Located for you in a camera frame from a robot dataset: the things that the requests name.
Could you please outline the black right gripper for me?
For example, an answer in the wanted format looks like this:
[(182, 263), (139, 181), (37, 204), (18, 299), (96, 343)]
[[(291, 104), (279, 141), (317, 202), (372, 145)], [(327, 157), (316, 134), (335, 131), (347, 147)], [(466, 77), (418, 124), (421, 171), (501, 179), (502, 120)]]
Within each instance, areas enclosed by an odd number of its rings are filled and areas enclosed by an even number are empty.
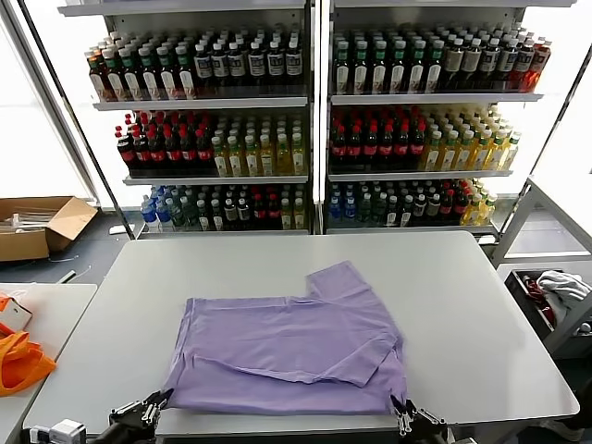
[(407, 443), (448, 443), (449, 429), (442, 417), (436, 416), (425, 408), (417, 407), (411, 399), (401, 402), (396, 396), (391, 395), (390, 400), (397, 417), (400, 435), (406, 436)]

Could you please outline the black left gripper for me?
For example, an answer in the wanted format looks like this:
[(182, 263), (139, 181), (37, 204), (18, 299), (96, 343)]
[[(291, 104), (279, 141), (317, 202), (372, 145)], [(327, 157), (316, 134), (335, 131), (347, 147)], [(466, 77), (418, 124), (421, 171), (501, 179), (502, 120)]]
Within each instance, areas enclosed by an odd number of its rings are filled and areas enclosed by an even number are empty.
[(92, 443), (153, 443), (160, 412), (167, 406), (173, 389), (157, 390), (142, 401), (131, 401), (109, 415), (109, 427)]

